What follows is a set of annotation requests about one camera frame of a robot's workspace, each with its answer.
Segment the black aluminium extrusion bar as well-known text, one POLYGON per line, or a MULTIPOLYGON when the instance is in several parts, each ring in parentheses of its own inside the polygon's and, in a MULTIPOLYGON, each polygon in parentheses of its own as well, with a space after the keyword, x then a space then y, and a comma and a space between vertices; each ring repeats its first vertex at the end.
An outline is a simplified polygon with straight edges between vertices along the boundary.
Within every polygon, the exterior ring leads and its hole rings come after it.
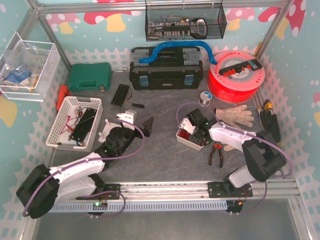
POLYGON ((119 84, 112 100, 111 105, 119 106, 121 107, 125 101, 125 98, 127 96, 127 93, 129 92, 129 85, 126 84, 119 84))

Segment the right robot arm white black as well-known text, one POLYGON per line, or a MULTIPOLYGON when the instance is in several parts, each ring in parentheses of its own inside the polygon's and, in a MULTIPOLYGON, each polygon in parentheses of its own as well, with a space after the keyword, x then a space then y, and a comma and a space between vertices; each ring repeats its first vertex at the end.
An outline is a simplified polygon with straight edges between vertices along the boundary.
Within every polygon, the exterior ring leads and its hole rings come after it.
POLYGON ((221 142, 234 147, 244 155, 246 165, 227 175, 212 192, 218 197, 230 197, 253 182, 265 182, 287 164, 284 153, 272 135, 265 130, 258 133, 236 129, 219 121, 208 120, 196 108, 186 115, 179 128, 201 142, 221 142))

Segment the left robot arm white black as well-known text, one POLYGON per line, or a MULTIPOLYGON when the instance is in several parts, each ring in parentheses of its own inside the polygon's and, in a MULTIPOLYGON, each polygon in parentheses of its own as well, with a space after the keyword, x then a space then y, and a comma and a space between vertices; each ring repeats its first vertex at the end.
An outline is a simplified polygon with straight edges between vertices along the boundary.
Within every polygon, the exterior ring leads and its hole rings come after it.
POLYGON ((109 188, 99 173, 115 161, 127 158, 125 151, 134 139, 145 141, 151 136, 154 117, 142 127, 125 120, 120 123, 111 128, 105 141, 89 155, 60 166, 36 166, 16 191, 24 206, 23 217, 38 219, 53 206, 72 199, 96 199, 97 205, 103 206, 107 199, 122 197, 120 190, 109 188))

